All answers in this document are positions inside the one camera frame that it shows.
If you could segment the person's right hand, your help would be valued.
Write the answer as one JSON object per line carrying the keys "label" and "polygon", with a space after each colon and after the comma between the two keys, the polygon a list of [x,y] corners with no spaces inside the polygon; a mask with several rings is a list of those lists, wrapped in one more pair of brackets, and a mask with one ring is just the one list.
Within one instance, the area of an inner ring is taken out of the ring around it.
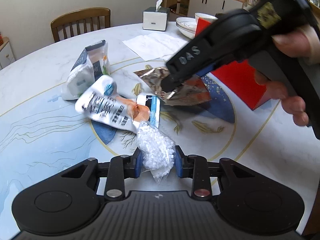
{"label": "person's right hand", "polygon": [[[313,27],[305,25],[286,35],[274,35],[274,44],[289,57],[304,58],[307,63],[319,63],[319,38]],[[300,127],[307,126],[309,117],[305,112],[306,104],[299,96],[289,96],[285,85],[270,81],[256,71],[254,78],[257,84],[265,85],[272,99],[280,99],[283,110],[291,114],[293,122]]]}

